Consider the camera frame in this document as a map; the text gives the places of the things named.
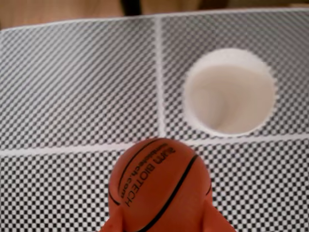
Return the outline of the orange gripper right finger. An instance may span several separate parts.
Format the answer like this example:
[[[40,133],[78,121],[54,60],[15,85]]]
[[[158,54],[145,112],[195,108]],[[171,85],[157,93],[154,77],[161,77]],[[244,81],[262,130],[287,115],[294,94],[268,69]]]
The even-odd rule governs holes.
[[[234,227],[210,203],[205,200],[203,204],[202,231],[203,232],[236,232]]]

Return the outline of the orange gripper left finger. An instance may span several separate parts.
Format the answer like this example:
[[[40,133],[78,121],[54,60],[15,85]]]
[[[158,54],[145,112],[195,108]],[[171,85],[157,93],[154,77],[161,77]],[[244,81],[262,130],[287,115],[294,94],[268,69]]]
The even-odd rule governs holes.
[[[123,212],[117,209],[111,214],[110,218],[104,223],[99,232],[123,232]]]

